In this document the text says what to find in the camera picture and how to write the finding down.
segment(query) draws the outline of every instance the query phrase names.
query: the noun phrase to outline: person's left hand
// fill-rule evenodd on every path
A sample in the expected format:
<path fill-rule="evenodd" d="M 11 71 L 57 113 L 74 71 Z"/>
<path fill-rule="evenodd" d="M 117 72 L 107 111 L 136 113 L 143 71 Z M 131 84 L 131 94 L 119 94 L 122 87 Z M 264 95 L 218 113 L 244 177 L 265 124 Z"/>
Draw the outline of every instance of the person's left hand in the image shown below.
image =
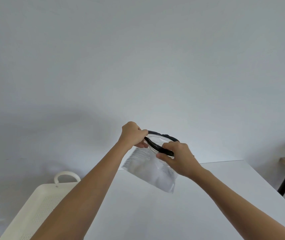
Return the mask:
<path fill-rule="evenodd" d="M 148 130 L 141 130 L 135 122 L 130 121 L 122 127 L 118 141 L 130 148 L 132 146 L 148 148 L 148 144 L 143 142 L 146 135 L 148 135 Z"/>

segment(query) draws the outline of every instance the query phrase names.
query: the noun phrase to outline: hand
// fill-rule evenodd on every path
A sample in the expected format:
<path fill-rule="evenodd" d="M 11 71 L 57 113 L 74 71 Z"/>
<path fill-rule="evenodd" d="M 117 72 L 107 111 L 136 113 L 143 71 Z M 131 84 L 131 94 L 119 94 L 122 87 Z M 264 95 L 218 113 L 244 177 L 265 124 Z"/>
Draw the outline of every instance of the hand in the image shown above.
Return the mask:
<path fill-rule="evenodd" d="M 179 141 L 164 143 L 163 148 L 173 151 L 174 159 L 166 154 L 157 153 L 156 157 L 165 161 L 173 170 L 180 175 L 191 178 L 202 172 L 204 169 L 193 156 L 187 144 Z"/>
<path fill-rule="evenodd" d="M 122 127 L 118 141 L 124 143 L 129 149 L 132 146 L 148 148 L 148 144 L 143 142 L 146 135 L 148 135 L 148 130 L 141 130 L 135 122 L 130 121 Z"/>

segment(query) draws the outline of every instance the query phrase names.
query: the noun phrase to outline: black handle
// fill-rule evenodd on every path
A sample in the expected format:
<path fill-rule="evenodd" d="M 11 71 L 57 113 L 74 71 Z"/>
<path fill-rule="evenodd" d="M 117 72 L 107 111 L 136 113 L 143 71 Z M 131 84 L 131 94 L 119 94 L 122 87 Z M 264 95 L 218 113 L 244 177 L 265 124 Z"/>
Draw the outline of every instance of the black handle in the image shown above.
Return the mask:
<path fill-rule="evenodd" d="M 162 136 L 162 137 L 168 138 L 168 139 L 170 139 L 172 141 L 178 141 L 175 137 L 171 137 L 169 135 L 163 135 L 163 134 L 151 131 L 151 130 L 148 131 L 148 134 Z M 164 153 L 164 154 L 166 154 L 168 156 L 171 156 L 171 157 L 174 156 L 173 151 L 170 151 L 168 149 L 165 149 L 165 148 L 161 147 L 160 145 L 157 145 L 156 143 L 152 142 L 148 137 L 145 137 L 145 140 L 156 151 L 158 151 L 160 153 Z"/>

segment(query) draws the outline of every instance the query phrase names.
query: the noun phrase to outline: plastic bag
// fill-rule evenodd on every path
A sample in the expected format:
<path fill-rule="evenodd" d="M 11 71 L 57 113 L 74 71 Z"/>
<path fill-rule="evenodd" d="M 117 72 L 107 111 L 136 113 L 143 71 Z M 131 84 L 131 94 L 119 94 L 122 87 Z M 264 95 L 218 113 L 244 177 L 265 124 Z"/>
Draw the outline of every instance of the plastic bag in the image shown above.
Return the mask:
<path fill-rule="evenodd" d="M 172 151 L 161 147 L 163 143 L 169 141 L 178 140 L 169 135 L 148 131 L 145 142 L 149 147 L 136 148 L 122 168 L 165 192 L 173 193 L 178 174 L 167 163 L 156 158 L 159 152 L 173 158 Z"/>

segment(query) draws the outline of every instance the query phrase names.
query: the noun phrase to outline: person's right hand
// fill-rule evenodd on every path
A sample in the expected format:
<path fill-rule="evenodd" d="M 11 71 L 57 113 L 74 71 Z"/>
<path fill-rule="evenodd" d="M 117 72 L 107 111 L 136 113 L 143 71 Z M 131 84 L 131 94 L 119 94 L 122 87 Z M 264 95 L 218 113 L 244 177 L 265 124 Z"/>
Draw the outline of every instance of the person's right hand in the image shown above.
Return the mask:
<path fill-rule="evenodd" d="M 169 143 L 164 143 L 162 147 L 173 151 L 174 159 L 163 153 L 157 153 L 156 157 L 165 161 L 180 175 L 190 178 L 195 176 L 195 174 L 199 174 L 204 169 L 193 156 L 187 144 L 180 143 L 179 141 L 170 141 Z"/>

